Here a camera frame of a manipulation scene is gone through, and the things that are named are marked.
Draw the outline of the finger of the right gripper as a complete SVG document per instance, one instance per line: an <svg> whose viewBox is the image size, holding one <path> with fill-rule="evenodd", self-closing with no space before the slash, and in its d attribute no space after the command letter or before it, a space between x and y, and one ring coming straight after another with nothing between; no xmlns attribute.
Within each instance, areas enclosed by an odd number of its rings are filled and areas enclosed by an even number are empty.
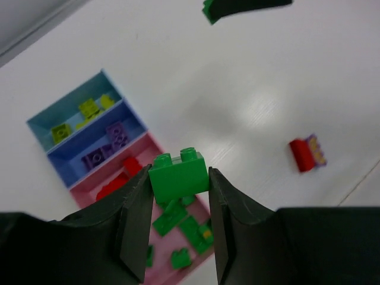
<svg viewBox="0 0 380 285"><path fill-rule="evenodd" d="M212 1L212 22L240 12L291 5L292 0L225 0Z"/></svg>

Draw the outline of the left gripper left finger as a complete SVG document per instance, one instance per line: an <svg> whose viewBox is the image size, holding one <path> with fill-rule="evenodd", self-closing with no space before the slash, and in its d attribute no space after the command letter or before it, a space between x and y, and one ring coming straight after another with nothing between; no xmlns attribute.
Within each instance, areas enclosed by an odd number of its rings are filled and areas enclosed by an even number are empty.
<svg viewBox="0 0 380 285"><path fill-rule="evenodd" d="M153 191L143 167L98 202L44 221L1 214L2 284L141 284L145 277Z"/></svg>

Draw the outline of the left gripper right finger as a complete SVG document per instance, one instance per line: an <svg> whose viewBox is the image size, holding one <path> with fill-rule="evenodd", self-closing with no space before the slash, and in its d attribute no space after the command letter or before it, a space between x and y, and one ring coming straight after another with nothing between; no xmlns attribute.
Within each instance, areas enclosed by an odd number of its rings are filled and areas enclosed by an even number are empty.
<svg viewBox="0 0 380 285"><path fill-rule="evenodd" d="M379 283L379 208L273 211L208 173L219 284Z"/></svg>

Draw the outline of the green sloped lego brick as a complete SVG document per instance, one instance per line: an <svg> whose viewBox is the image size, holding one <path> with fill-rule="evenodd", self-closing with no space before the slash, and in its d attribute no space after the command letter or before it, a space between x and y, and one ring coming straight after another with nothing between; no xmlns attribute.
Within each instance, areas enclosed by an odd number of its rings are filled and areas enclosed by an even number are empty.
<svg viewBox="0 0 380 285"><path fill-rule="evenodd" d="M211 11L210 11L210 7L211 7L211 4L214 2L214 0L204 0L203 2L203 8L202 8L202 12L203 14L205 15L206 19L208 20L208 22L211 24L211 25L214 25L219 19L220 17L219 16L215 16Z"/></svg>

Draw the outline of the green square lego brick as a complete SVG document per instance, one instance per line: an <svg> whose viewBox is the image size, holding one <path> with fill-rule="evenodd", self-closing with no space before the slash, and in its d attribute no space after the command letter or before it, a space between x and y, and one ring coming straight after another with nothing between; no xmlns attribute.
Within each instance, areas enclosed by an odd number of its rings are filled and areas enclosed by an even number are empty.
<svg viewBox="0 0 380 285"><path fill-rule="evenodd" d="M154 245L148 246L146 267L151 268L153 266L154 259Z"/></svg>

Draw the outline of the red flower lego piece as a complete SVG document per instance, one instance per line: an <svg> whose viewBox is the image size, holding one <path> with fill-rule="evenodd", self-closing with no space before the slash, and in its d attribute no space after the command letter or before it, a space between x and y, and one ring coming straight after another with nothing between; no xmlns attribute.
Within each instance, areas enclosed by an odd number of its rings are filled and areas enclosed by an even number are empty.
<svg viewBox="0 0 380 285"><path fill-rule="evenodd" d="M96 196L96 201L99 201L107 195L113 193L115 190L125 185L128 181L129 177L124 172L122 172L116 178L110 181L107 185L102 187L102 189Z"/></svg>

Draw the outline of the red lego brick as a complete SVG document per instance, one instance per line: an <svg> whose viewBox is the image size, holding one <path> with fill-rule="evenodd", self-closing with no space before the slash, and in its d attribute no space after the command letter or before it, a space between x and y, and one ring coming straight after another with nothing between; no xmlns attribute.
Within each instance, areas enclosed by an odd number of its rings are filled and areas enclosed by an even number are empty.
<svg viewBox="0 0 380 285"><path fill-rule="evenodd" d="M135 176L143 168L135 157L127 157L123 161L123 167L130 178Z"/></svg>

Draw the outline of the purple lego brick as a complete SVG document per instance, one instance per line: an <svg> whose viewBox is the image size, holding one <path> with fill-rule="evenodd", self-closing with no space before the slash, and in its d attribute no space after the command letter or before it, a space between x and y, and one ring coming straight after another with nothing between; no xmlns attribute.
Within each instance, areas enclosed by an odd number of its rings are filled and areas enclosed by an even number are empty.
<svg viewBox="0 0 380 285"><path fill-rule="evenodd" d="M113 154L114 151L111 144L106 144L83 156L81 161L84 163L85 168L91 171L105 162Z"/></svg>

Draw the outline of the green two-stud lego brick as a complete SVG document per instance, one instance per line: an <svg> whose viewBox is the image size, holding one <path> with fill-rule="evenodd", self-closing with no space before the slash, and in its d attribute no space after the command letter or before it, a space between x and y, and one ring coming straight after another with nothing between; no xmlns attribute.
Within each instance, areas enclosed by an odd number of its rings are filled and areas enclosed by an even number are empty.
<svg viewBox="0 0 380 285"><path fill-rule="evenodd" d="M209 190L205 160L193 147L182 149L177 157L157 156L148 172L158 204Z"/></svg>

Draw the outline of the red purple lego stack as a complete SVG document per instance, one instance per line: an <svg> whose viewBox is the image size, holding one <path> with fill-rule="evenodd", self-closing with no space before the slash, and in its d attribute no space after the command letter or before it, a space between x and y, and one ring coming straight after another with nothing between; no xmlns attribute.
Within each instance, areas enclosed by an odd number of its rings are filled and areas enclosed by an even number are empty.
<svg viewBox="0 0 380 285"><path fill-rule="evenodd" d="M289 142L289 147L300 173L327 165L327 159L315 134L306 138L296 138Z"/></svg>

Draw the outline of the purple curved lego piece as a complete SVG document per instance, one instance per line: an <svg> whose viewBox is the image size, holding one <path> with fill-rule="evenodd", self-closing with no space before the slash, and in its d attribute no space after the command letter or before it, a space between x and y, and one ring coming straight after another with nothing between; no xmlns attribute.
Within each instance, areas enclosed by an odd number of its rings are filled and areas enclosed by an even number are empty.
<svg viewBox="0 0 380 285"><path fill-rule="evenodd" d="M122 122L115 122L109 125L106 128L106 133L110 139L114 152L117 152L120 149L124 148L129 142L128 135Z"/></svg>

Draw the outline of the yellow-green small lego brick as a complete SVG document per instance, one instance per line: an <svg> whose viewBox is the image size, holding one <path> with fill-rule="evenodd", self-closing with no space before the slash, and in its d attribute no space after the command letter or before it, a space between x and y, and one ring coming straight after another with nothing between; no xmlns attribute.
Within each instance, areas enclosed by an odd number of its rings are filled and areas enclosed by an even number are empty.
<svg viewBox="0 0 380 285"><path fill-rule="evenodd" d="M67 123L55 126L51 129L52 138L55 145L66 139L72 134L71 127Z"/></svg>

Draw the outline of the lime curved lego piece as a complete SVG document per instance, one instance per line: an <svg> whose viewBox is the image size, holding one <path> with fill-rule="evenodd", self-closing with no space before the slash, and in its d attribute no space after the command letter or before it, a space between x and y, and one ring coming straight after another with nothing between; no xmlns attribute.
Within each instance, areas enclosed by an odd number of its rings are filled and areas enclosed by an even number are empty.
<svg viewBox="0 0 380 285"><path fill-rule="evenodd" d="M100 104L104 110L108 110L115 104L115 101L109 95L103 94L100 97Z"/></svg>

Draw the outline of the green lego plate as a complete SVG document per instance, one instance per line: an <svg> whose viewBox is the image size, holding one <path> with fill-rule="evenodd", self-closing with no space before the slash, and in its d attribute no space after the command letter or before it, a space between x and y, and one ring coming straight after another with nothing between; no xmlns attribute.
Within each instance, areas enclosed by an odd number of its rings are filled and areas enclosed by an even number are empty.
<svg viewBox="0 0 380 285"><path fill-rule="evenodd" d="M163 237L175 228L188 215L188 212L178 199L159 203L158 206L162 213L153 221L153 228Z"/></svg>

